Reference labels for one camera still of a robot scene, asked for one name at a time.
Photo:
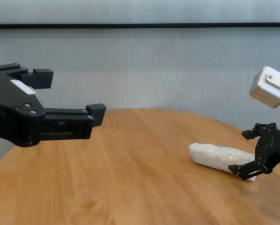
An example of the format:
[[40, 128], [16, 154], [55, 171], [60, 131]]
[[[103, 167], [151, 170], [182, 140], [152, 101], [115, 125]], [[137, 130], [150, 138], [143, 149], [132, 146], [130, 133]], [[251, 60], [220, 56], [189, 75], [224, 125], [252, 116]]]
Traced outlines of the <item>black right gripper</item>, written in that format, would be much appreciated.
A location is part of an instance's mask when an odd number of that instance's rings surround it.
[[276, 123], [256, 123], [250, 130], [241, 132], [246, 140], [259, 137], [255, 147], [256, 161], [244, 165], [229, 165], [228, 169], [242, 180], [269, 174], [280, 163], [280, 130]]

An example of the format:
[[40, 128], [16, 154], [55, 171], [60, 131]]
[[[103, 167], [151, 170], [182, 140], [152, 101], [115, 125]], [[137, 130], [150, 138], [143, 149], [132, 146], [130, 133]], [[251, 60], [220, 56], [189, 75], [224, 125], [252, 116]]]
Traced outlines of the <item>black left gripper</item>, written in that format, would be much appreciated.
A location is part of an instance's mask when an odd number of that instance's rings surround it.
[[102, 103], [84, 109], [46, 108], [44, 115], [30, 87], [50, 89], [53, 75], [50, 69], [29, 72], [16, 63], [0, 65], [0, 138], [31, 147], [40, 140], [89, 139], [92, 128], [102, 125], [107, 109]]

